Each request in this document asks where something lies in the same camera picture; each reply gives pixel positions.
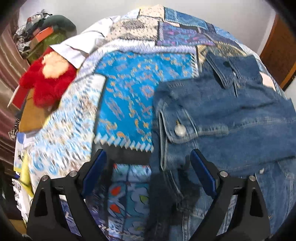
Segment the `red gold striped curtain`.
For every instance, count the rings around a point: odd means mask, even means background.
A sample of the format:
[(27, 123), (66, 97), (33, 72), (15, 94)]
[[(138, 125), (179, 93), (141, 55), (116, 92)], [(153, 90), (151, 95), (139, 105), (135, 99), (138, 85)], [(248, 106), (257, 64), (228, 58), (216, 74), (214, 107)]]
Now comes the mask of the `red gold striped curtain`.
[(18, 28), (19, 12), (14, 13), (1, 34), (1, 169), (13, 175), (15, 141), (8, 132), (13, 129), (17, 107), (9, 101), (29, 65), (19, 54), (13, 40)]

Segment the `red plush toy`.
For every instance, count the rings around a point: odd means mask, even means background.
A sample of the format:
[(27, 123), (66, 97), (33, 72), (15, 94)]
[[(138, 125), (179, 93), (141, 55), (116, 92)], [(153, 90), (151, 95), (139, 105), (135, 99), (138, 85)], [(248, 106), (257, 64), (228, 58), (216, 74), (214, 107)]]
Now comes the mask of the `red plush toy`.
[(34, 90), (35, 106), (47, 108), (61, 99), (76, 74), (77, 69), (49, 47), (22, 75), (19, 85)]

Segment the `orange shoe box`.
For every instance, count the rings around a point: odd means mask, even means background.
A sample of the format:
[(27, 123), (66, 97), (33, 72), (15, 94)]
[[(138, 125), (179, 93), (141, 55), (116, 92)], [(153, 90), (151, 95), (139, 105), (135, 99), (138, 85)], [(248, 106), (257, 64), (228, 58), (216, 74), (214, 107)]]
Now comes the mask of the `orange shoe box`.
[(46, 39), (46, 37), (50, 36), (53, 32), (54, 32), (54, 28), (51, 26), (37, 33), (36, 36), (34, 36), (30, 42), (30, 48), (33, 49), (37, 44), (39, 44), (44, 39)]

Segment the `red box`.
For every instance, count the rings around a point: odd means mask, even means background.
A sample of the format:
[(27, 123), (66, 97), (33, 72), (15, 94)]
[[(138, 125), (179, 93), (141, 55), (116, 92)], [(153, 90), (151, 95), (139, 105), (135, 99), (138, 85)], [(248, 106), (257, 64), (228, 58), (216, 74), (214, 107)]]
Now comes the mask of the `red box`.
[(29, 91), (29, 89), (23, 88), (18, 85), (18, 87), (13, 92), (10, 101), (8, 102), (7, 108), (9, 108), (10, 106), (14, 106), (17, 109), (21, 109)]

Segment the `wooden door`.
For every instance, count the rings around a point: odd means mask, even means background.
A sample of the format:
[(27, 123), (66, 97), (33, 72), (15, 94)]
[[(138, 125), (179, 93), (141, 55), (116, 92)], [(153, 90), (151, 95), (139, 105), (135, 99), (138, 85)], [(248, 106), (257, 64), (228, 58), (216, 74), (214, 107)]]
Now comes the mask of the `wooden door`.
[(260, 58), (283, 90), (295, 77), (295, 36), (287, 24), (276, 15)]

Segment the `grey neck pillow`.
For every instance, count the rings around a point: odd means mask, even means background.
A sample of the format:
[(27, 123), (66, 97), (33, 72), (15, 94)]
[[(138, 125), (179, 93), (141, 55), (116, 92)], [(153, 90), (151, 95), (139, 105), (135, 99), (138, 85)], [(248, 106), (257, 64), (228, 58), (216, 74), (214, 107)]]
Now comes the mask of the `grey neck pillow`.
[(76, 25), (63, 15), (52, 15), (43, 21), (42, 29), (53, 27), (54, 29), (63, 30), (71, 36), (77, 34)]

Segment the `pile of clothes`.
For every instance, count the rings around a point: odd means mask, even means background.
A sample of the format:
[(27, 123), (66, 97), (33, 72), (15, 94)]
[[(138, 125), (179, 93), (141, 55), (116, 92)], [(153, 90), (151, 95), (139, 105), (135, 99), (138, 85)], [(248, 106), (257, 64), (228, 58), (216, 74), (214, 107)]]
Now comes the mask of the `pile of clothes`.
[(52, 14), (47, 13), (44, 9), (40, 12), (27, 18), (24, 25), (19, 27), (13, 35), (13, 40), (16, 44), (18, 52), (23, 57), (31, 50), (31, 40), (36, 36), (37, 33), (41, 32), (41, 27), (46, 20)]

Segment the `wooden bedside table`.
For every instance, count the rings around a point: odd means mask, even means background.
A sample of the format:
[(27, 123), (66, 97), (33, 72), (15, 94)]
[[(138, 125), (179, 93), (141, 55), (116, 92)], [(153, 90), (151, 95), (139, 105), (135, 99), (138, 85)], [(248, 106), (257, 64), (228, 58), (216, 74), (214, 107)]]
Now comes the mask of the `wooden bedside table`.
[(39, 108), (34, 105), (33, 94), (34, 89), (31, 89), (26, 98), (26, 104), (18, 126), (18, 131), (22, 133), (42, 129), (48, 116), (59, 106), (59, 102), (56, 102), (48, 108)]

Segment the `white shirt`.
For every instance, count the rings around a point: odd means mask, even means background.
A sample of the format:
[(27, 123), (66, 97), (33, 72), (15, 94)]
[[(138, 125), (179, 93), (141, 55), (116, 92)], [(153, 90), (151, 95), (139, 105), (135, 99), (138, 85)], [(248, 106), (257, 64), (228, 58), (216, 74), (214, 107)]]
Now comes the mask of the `white shirt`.
[(84, 60), (102, 44), (104, 38), (110, 33), (111, 26), (119, 20), (120, 16), (103, 18), (80, 34), (50, 47), (79, 69)]

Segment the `blue denim jacket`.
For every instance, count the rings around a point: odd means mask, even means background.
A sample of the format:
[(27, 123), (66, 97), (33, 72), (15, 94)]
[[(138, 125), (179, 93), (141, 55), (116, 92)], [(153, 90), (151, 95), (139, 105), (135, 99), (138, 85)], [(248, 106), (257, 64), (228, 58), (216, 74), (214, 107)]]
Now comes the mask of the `blue denim jacket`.
[(189, 160), (200, 150), (219, 171), (256, 178), (277, 232), (295, 204), (295, 108), (276, 92), (256, 58), (208, 53), (196, 78), (154, 92), (145, 240), (189, 240), (208, 196)]

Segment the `green patterned storage box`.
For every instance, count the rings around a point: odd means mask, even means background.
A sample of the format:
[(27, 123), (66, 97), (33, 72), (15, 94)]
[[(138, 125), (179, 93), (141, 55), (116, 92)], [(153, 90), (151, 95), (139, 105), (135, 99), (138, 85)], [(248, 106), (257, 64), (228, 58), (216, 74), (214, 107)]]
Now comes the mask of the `green patterned storage box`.
[(35, 60), (43, 55), (46, 49), (50, 45), (55, 45), (63, 42), (66, 39), (66, 35), (62, 32), (53, 32), (51, 35), (43, 39), (41, 42), (37, 40), (31, 40), (29, 47), (30, 51), (26, 57), (29, 64), (32, 64)]

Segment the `blue patchwork quilt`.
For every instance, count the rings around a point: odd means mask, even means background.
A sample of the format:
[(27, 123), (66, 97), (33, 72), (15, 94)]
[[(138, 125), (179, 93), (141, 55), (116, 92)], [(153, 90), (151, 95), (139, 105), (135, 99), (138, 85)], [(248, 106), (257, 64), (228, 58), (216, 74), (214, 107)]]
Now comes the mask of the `blue patchwork quilt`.
[(27, 193), (44, 175), (65, 177), (104, 147), (114, 159), (111, 188), (90, 193), (90, 211), (109, 240), (143, 240), (154, 92), (162, 82), (197, 77), (208, 51), (254, 55), (229, 32), (159, 4), (120, 16), (15, 160)]

